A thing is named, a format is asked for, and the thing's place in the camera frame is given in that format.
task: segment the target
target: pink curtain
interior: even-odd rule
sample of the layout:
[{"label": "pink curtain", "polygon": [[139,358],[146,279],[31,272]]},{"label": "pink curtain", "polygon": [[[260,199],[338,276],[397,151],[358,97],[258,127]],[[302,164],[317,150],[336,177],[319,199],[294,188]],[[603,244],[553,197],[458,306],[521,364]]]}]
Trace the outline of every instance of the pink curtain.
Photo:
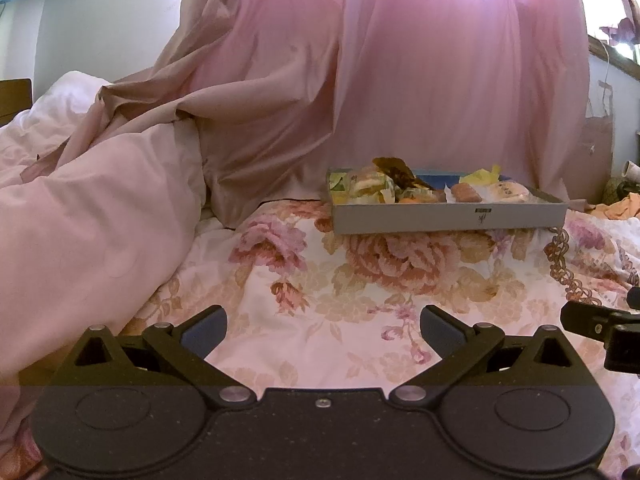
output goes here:
[{"label": "pink curtain", "polygon": [[562,194],[588,84],[581,0],[345,0],[334,163],[499,163]]},{"label": "pink curtain", "polygon": [[563,195],[588,93],[581,0],[183,0],[156,65],[105,88],[59,157],[196,118],[212,209],[322,197],[328,167],[395,155]]}]

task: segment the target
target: food item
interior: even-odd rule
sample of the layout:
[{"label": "food item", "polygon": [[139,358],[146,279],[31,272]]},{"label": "food item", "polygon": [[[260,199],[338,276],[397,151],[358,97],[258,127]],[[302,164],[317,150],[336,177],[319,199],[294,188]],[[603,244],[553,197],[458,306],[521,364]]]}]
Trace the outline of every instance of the food item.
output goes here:
[{"label": "food item", "polygon": [[343,179],[350,204],[393,204],[396,202],[394,181],[378,168],[351,171]]},{"label": "food item", "polygon": [[396,197],[398,198],[399,203],[405,199],[415,200],[418,203],[422,203],[422,204],[435,204],[438,202],[447,201],[443,191],[426,189],[424,187],[414,187],[414,188],[405,189],[399,194],[399,196],[396,195]]},{"label": "food item", "polygon": [[467,176],[460,177],[460,184],[470,184],[472,186],[489,186],[496,184],[500,180],[500,166],[494,164],[491,171],[478,170]]},{"label": "food item", "polygon": [[374,158],[373,163],[382,173],[391,177],[401,190],[414,187],[433,190],[433,187],[417,178],[401,158],[381,156]]},{"label": "food item", "polygon": [[482,197],[468,183],[462,182],[451,187],[456,202],[482,202]]},{"label": "food item", "polygon": [[529,190],[513,180],[492,184],[487,188],[487,194],[490,202],[528,202],[531,199]]},{"label": "food item", "polygon": [[346,173],[332,173],[329,175],[329,189],[331,191],[345,191],[344,178]]}]

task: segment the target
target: brown trim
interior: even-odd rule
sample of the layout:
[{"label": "brown trim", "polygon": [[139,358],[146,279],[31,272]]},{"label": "brown trim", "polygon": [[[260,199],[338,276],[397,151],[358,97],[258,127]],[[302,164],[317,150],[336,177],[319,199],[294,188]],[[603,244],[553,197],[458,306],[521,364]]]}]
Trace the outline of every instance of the brown trim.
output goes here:
[{"label": "brown trim", "polygon": [[608,52],[610,62],[614,67],[619,68],[625,74],[640,81],[640,65],[635,61],[622,56],[622,54],[612,46],[609,46],[608,44],[602,46],[600,41],[596,40],[593,36],[589,36],[589,52],[603,61],[607,60]]},{"label": "brown trim", "polygon": [[565,254],[570,249],[569,233],[562,228],[549,229],[555,236],[545,247],[546,259],[551,262],[549,275],[566,288],[565,296],[569,301],[579,301],[588,305],[602,306],[598,298],[593,297],[593,291],[582,284],[575,274],[566,268]]}]

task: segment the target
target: packaged pastry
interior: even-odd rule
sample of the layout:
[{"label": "packaged pastry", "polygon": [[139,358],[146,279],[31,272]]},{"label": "packaged pastry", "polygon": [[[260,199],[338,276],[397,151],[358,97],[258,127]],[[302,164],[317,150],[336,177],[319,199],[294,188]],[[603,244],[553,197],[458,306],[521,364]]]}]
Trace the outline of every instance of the packaged pastry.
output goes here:
[{"label": "packaged pastry", "polygon": [[505,180],[486,189],[488,202],[529,202],[532,195],[522,184]]},{"label": "packaged pastry", "polygon": [[447,199],[444,196],[444,192],[439,192],[437,190],[426,189],[425,187],[413,187],[409,189],[405,189],[400,192],[397,196],[399,203],[409,203],[403,202],[406,200],[412,200],[415,203],[421,204],[436,204],[439,202],[446,202]]},{"label": "packaged pastry", "polygon": [[462,182],[460,184],[456,184],[455,186],[451,186],[451,193],[453,197],[456,199],[456,202],[467,202],[467,203],[482,202],[482,197],[470,184],[466,182]]},{"label": "packaged pastry", "polygon": [[351,171],[343,179],[351,204],[394,204],[394,181],[376,167]]},{"label": "packaged pastry", "polygon": [[345,191],[344,178],[346,173],[332,173],[329,175],[329,189],[331,191]]}]

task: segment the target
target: orange cloth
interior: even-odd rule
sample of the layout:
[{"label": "orange cloth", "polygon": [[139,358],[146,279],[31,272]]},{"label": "orange cloth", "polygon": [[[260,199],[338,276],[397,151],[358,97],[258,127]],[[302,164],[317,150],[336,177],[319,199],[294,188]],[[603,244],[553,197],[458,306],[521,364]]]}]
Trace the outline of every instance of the orange cloth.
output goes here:
[{"label": "orange cloth", "polygon": [[627,220],[634,216],[640,218],[640,194],[630,193],[624,200],[613,205],[600,204],[590,214],[609,220]]}]

